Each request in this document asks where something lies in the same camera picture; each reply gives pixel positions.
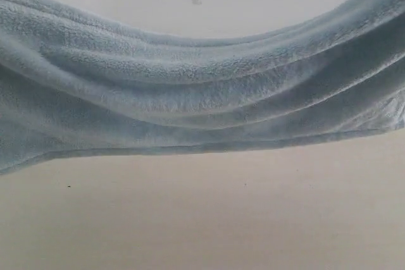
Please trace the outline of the light blue terry towel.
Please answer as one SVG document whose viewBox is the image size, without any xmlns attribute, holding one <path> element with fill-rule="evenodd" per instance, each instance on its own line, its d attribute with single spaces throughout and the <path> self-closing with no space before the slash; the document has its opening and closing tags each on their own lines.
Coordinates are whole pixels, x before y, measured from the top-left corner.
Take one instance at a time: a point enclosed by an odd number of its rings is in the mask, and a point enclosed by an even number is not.
<svg viewBox="0 0 405 270">
<path fill-rule="evenodd" d="M 145 32 L 1 0 L 1 173 L 69 157 L 281 149 L 404 127 L 404 0 L 264 34 Z"/>
</svg>

